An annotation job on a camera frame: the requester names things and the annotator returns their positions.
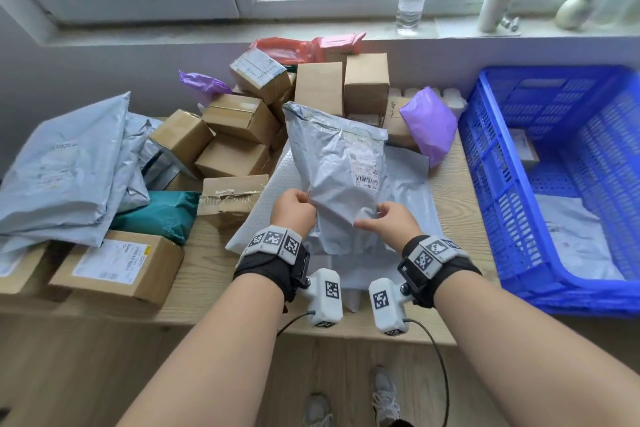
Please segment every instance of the hand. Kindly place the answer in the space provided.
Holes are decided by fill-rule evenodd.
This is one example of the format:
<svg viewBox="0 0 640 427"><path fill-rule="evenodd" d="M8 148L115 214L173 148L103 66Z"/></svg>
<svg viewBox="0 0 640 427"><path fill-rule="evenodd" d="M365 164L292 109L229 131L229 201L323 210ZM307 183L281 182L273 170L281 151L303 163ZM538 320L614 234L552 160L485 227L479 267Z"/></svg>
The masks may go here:
<svg viewBox="0 0 640 427"><path fill-rule="evenodd" d="M379 235L398 255L402 255L409 240L424 235L411 212L393 201L378 205L377 218L360 218L353 222L353 226Z"/></svg>
<svg viewBox="0 0 640 427"><path fill-rule="evenodd" d="M308 203L309 195L298 189L283 192L271 210L270 225L288 228L306 237L316 224L316 208Z"/></svg>

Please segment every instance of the gray sneaker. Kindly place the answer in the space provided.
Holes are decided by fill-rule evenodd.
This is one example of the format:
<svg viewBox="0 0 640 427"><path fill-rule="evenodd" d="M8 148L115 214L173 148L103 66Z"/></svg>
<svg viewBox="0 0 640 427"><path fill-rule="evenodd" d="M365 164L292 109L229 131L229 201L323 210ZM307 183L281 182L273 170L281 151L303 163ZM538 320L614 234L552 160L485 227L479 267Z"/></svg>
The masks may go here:
<svg viewBox="0 0 640 427"><path fill-rule="evenodd" d="M386 427L400 418L396 384L381 366L371 370L371 396L378 427Z"/></svg>
<svg viewBox="0 0 640 427"><path fill-rule="evenodd" d="M307 398L305 416L302 418L304 427L331 427L332 418L331 407L324 395L311 395Z"/></svg>

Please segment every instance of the blue plastic crate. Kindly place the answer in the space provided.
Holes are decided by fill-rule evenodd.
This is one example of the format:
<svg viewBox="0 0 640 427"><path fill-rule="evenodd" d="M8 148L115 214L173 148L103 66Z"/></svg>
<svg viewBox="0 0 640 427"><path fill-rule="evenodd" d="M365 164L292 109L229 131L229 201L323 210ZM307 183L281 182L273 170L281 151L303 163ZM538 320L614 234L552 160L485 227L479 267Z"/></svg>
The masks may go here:
<svg viewBox="0 0 640 427"><path fill-rule="evenodd" d="M507 130L527 129L525 173ZM460 119L502 286L559 314L640 314L640 78L624 66L489 67ZM581 197L602 220L626 281L587 280L560 262L536 194Z"/></svg>

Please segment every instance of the purple bag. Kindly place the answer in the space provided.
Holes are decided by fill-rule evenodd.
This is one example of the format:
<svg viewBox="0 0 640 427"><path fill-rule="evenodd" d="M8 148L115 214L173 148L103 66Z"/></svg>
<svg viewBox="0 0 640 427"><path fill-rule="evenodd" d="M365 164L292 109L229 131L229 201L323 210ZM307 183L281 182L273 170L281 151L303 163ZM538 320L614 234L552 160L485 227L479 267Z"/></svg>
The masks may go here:
<svg viewBox="0 0 640 427"><path fill-rule="evenodd" d="M449 153L458 128L451 110L427 87L400 108L400 115L422 155L429 157L429 167L440 164Z"/></svg>
<svg viewBox="0 0 640 427"><path fill-rule="evenodd" d="M218 93L231 94L231 88L226 83L211 76L199 73L180 73L180 81L189 88L195 99L208 107L211 99Z"/></svg>

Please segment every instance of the person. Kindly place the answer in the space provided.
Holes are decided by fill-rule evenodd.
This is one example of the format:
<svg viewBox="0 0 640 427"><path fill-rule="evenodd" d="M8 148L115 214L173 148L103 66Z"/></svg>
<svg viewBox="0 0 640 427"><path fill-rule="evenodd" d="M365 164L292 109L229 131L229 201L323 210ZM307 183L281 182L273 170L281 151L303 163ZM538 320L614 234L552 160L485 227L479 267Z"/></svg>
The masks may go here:
<svg viewBox="0 0 640 427"><path fill-rule="evenodd" d="M400 255L423 235L403 205L382 203L378 211L376 219L356 220L354 226L378 234ZM272 225L301 237L315 220L308 195L294 189L285 191L271 212ZM291 290L288 266L272 259L238 266L227 290L167 358L118 427L254 425ZM461 269L446 275L433 293L435 308L508 422L638 425L640 377L635 372L478 273ZM399 420L396 388L384 369L372 372L372 389L377 425L408 425ZM326 398L309 398L303 424L329 427L331 422Z"/></svg>

